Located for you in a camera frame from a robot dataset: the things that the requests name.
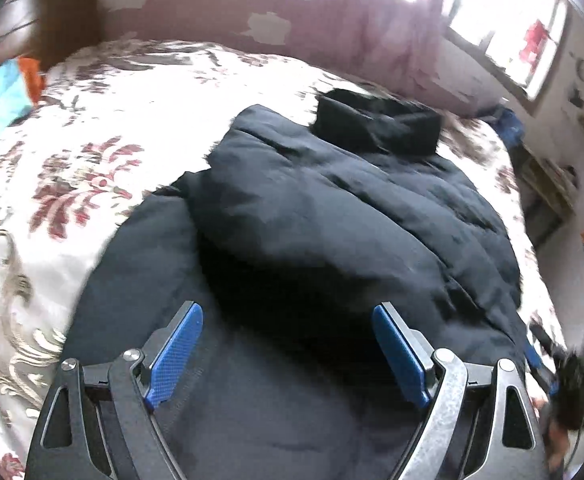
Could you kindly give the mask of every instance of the window frame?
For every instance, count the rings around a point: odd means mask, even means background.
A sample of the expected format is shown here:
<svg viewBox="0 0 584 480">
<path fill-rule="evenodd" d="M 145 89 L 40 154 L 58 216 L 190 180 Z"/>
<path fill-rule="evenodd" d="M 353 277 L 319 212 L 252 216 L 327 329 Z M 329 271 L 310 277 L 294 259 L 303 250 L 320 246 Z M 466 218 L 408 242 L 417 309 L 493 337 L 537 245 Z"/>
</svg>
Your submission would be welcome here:
<svg viewBox="0 0 584 480">
<path fill-rule="evenodd" d="M 563 24 L 563 30 L 561 33 L 561 37 L 558 41 L 549 38 L 546 41 L 552 41 L 556 44 L 556 52 L 554 53 L 554 58 L 550 64 L 550 68 L 541 83 L 541 87 L 534 98 L 530 98 L 528 95 L 526 88 L 530 84 L 531 78 L 528 78 L 525 86 L 521 86 L 515 83 L 510 76 L 505 73 L 505 69 L 501 68 L 500 66 L 496 65 L 493 60 L 487 56 L 486 52 L 490 45 L 490 41 L 494 36 L 493 30 L 491 30 L 481 41 L 479 45 L 475 45 L 470 41 L 463 38 L 456 30 L 450 27 L 452 20 L 456 16 L 458 9 L 460 8 L 461 2 L 460 0 L 454 0 L 452 5 L 450 14 L 446 17 L 446 31 L 444 33 L 444 38 L 450 41 L 450 43 L 454 44 L 456 47 L 460 48 L 466 54 L 468 54 L 472 59 L 474 59 L 481 67 L 488 72 L 491 76 L 493 76 L 499 84 L 509 94 L 514 96 L 514 98 L 518 101 L 518 103 L 531 115 L 534 116 L 536 111 L 538 110 L 539 105 L 543 101 L 544 95 L 547 92 L 547 89 L 550 87 L 552 80 L 554 79 L 554 75 L 557 72 L 557 68 L 559 65 L 559 61 L 563 56 L 563 52 L 565 50 L 565 43 L 566 37 L 568 35 L 570 29 L 570 23 L 572 20 L 572 6 L 568 0 L 556 0 L 554 5 L 554 9 L 552 11 L 552 18 L 550 19 L 550 23 L 548 26 L 548 30 L 552 29 L 554 24 L 554 19 L 556 17 L 556 11 L 558 6 L 563 2 L 566 5 L 566 13 L 565 13 L 565 23 Z"/>
</svg>

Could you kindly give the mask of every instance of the floral bedspread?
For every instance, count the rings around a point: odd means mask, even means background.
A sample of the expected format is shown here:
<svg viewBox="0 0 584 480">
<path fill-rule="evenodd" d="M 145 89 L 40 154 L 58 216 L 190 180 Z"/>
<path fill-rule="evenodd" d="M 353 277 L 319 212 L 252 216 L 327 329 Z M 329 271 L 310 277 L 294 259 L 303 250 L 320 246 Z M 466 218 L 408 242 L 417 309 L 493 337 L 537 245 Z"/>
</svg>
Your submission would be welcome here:
<svg viewBox="0 0 584 480">
<path fill-rule="evenodd" d="M 145 194 L 205 155 L 236 115 L 265 105 L 312 122 L 317 92 L 365 89 L 296 59 L 217 44 L 120 40 L 48 74 L 40 106 L 0 139 L 0 473 L 28 446 L 82 284 Z M 522 318 L 563 342 L 536 266 L 508 155 L 479 121 L 446 116 L 439 143 L 504 220 L 522 272 Z M 538 393 L 530 379 L 528 391 Z"/>
</svg>

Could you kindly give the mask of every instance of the cable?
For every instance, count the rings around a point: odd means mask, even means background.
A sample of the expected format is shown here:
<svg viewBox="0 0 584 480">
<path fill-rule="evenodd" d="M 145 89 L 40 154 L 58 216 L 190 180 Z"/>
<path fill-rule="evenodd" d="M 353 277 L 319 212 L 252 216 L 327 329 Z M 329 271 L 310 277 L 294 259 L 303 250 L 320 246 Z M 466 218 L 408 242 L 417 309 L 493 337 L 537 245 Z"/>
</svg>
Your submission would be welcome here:
<svg viewBox="0 0 584 480">
<path fill-rule="evenodd" d="M 570 459 L 568 460 L 568 462 L 563 467 L 563 469 L 565 469 L 566 471 L 568 471 L 568 468 L 572 465 L 572 460 L 574 459 L 574 455 L 576 454 L 576 449 L 579 447 L 579 442 L 581 441 L 581 433 L 582 433 L 582 431 L 583 431 L 583 426 L 581 426 L 579 428 L 579 433 L 576 436 L 576 442 L 574 443 L 574 449 L 572 450 L 572 454 L 570 455 Z"/>
</svg>

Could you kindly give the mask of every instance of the blue gripper pad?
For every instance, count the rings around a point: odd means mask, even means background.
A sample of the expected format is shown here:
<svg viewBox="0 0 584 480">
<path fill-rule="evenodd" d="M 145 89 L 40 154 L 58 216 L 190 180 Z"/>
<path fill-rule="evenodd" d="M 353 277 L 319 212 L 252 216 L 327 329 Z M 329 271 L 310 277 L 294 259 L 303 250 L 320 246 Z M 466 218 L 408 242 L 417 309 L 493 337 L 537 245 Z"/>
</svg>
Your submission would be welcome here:
<svg viewBox="0 0 584 480">
<path fill-rule="evenodd" d="M 430 398 L 425 387 L 425 371 L 381 305 L 372 313 L 372 329 L 405 399 L 420 409 L 427 408 Z"/>
<path fill-rule="evenodd" d="M 536 353 L 536 350 L 534 350 L 534 347 L 530 343 L 527 343 L 527 345 L 524 349 L 524 353 L 525 353 L 526 359 L 528 360 L 528 364 L 530 364 L 530 367 L 540 368 L 543 366 L 543 361 L 541 360 L 541 356 Z"/>
<path fill-rule="evenodd" d="M 203 330 L 203 310 L 198 303 L 193 303 L 169 337 L 152 367 L 150 388 L 145 396 L 145 402 L 152 410 L 168 400 L 174 393 L 174 388 L 179 382 L 189 355 L 197 344 L 201 330 Z"/>
</svg>

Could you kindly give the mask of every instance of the black jacket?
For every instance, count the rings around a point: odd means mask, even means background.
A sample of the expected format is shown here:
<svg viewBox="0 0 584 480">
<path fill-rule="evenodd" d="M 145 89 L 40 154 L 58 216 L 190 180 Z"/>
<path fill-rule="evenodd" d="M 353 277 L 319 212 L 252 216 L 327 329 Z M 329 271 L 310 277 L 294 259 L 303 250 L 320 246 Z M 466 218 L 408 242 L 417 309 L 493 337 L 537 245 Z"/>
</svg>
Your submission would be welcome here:
<svg viewBox="0 0 584 480">
<path fill-rule="evenodd" d="M 523 370 L 501 219 L 435 154 L 421 105 L 332 91 L 313 127 L 247 108 L 138 206 L 89 278 L 64 357 L 141 346 L 185 300 L 200 351 L 157 418 L 188 478 L 386 478 L 419 415 L 371 332 L 391 301 L 435 348 Z"/>
</svg>

